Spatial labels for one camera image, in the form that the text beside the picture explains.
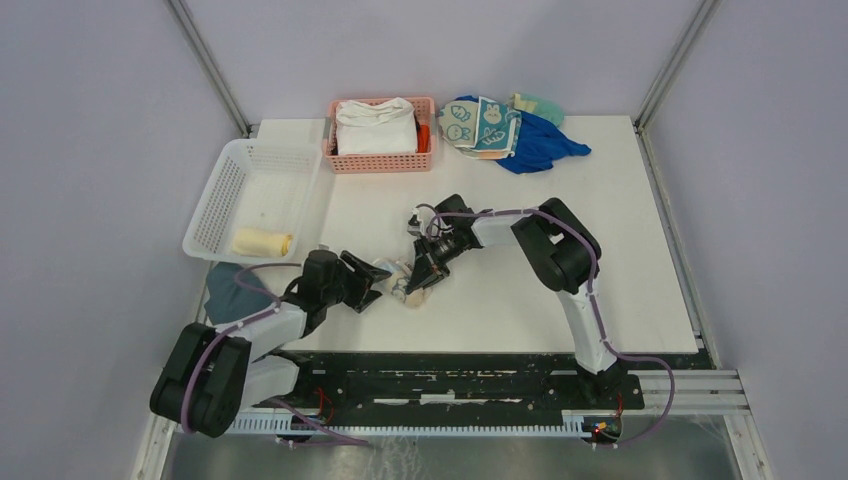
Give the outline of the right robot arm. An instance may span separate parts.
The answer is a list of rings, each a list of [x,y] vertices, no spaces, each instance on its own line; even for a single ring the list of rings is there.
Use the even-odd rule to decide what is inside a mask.
[[[562,305],[574,340],[577,392],[591,408],[602,408],[618,393],[626,368],[608,346],[600,321],[595,282],[602,250],[597,240],[558,198],[536,208],[483,210],[468,208],[453,194],[423,222],[414,208],[407,222],[414,236],[412,264],[405,290],[411,294],[446,279],[448,264],[461,254],[493,246],[517,246],[537,279]]]

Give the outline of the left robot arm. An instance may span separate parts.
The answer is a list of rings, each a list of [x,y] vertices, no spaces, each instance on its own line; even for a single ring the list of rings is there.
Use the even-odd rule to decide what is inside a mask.
[[[245,408],[279,396],[293,407],[313,397],[313,378],[276,350],[311,334],[330,308],[360,313],[381,297],[376,284],[391,272],[348,251],[313,250],[282,295],[242,319],[212,327],[191,323],[180,332],[149,399],[150,411],[186,433],[216,438]]]

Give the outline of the white folded towel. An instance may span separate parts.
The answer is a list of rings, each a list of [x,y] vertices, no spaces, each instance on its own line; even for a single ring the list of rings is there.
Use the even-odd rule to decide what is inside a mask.
[[[335,108],[339,155],[416,153],[415,108],[396,97],[375,105],[345,100]]]

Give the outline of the teal green towel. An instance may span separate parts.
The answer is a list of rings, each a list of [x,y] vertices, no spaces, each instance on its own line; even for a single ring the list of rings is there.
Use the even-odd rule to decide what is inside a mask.
[[[557,103],[526,93],[513,93],[509,105],[519,111],[543,118],[557,127],[565,121],[565,111]]]

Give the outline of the yellow duck towel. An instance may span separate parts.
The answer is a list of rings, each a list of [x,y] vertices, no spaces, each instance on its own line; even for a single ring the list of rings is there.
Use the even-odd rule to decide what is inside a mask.
[[[289,253],[294,237],[256,228],[241,228],[236,231],[231,249],[243,256],[281,258]]]

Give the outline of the pink plastic basket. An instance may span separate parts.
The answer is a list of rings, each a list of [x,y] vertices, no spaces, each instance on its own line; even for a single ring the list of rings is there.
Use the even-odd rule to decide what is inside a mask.
[[[420,154],[388,154],[388,155],[339,155],[336,143],[335,108],[345,100],[337,100],[328,109],[328,133],[324,140],[323,149],[332,169],[337,174],[353,173],[397,173],[420,172],[431,168],[432,157],[436,149],[435,114],[436,104],[430,97],[400,97],[409,101],[415,108],[416,124],[427,124],[430,128],[430,151]],[[358,99],[375,105],[393,98]]]

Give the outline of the orange towel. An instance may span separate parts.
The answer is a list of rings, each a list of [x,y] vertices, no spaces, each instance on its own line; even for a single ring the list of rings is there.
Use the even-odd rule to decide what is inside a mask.
[[[416,124],[417,152],[420,154],[430,151],[430,128],[427,124]]]

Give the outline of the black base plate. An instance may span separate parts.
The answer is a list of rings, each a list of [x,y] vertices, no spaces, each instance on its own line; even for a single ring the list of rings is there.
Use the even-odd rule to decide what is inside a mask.
[[[315,409],[333,427],[554,426],[565,410],[625,412],[645,407],[639,370],[606,395],[588,397],[571,354],[290,352],[300,368],[288,404]]]

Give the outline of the aluminium frame rails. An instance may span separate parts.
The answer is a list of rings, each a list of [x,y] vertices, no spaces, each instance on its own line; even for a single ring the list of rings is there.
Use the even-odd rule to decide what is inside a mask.
[[[637,370],[641,389],[646,398],[646,409],[637,412],[644,415],[658,415],[670,390],[670,381],[662,372]],[[743,479],[776,479],[764,449],[764,445],[753,420],[753,414],[736,370],[677,370],[675,393],[669,415],[710,416],[724,418],[728,430],[732,452],[735,455]],[[288,413],[274,413],[273,409],[248,409],[247,417],[258,427],[262,415],[272,418],[270,426],[282,427]],[[548,433],[565,434],[566,427],[576,427],[576,417],[589,416],[588,410],[564,410],[565,426],[552,427]],[[412,430],[391,430],[389,427],[361,427],[359,436],[424,436],[424,433],[410,433]],[[178,426],[175,422],[151,414],[148,418],[145,434],[139,447],[135,465],[128,479],[160,479],[172,436]]]

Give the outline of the blue bunny pattern towel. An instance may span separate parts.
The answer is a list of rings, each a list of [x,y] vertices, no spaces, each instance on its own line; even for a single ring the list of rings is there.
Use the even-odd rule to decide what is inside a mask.
[[[443,139],[461,154],[479,160],[502,160],[515,154],[521,114],[486,97],[454,100],[437,114]]]

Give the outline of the white plastic basket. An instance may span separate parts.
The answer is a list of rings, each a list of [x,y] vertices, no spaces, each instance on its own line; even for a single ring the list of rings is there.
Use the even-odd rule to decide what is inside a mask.
[[[214,262],[293,261],[317,244],[333,183],[332,169],[316,144],[233,140],[224,146],[204,187],[182,249],[190,257]],[[294,239],[281,258],[238,255],[231,245],[241,228],[288,233]]]

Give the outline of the rabbit print towel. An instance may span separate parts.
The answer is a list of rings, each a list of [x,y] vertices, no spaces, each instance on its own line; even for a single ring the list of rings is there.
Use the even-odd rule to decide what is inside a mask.
[[[390,273],[388,279],[376,284],[377,290],[381,293],[391,296],[404,306],[412,309],[421,307],[429,298],[430,288],[419,288],[411,293],[406,292],[407,284],[411,278],[411,269],[403,260],[378,258],[372,262],[372,265]]]

